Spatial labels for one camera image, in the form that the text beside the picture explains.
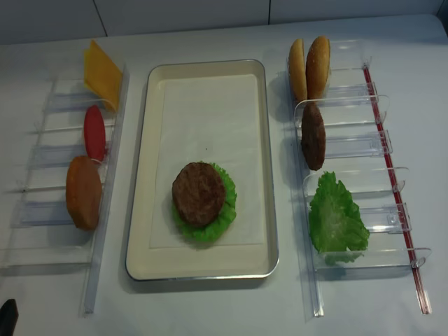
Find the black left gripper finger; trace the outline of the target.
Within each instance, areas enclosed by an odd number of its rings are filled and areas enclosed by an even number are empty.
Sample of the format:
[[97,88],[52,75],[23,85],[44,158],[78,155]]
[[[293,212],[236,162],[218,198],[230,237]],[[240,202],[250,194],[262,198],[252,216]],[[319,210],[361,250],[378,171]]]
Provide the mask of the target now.
[[18,308],[15,299],[8,299],[0,310],[0,336],[13,336],[18,321]]

